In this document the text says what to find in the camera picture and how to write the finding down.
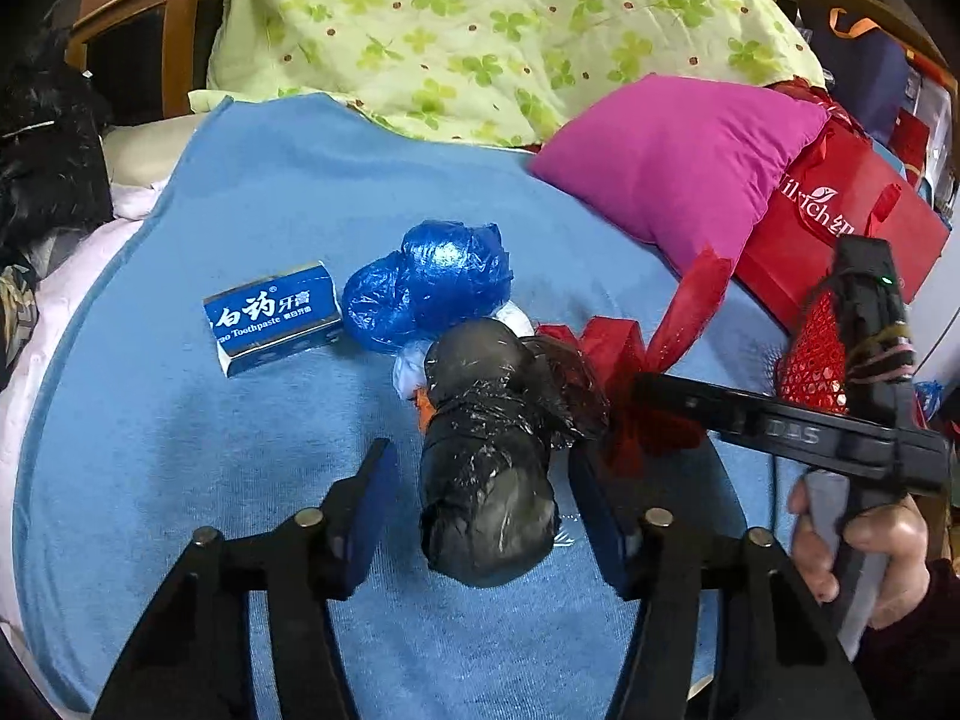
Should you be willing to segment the person right hand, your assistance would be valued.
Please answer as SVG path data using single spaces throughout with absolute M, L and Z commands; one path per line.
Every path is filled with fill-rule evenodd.
M 809 495 L 804 481 L 794 484 L 788 511 L 797 517 L 791 556 L 812 595 L 820 603 L 833 601 L 839 582 L 832 574 L 833 558 L 828 544 L 815 533 L 809 515 Z M 905 619 L 926 598 L 931 574 L 926 566 L 928 527 L 910 496 L 896 504 L 864 512 L 844 528 L 846 543 L 861 553 L 885 554 L 889 558 L 884 582 L 878 590 L 869 626 L 885 629 Z

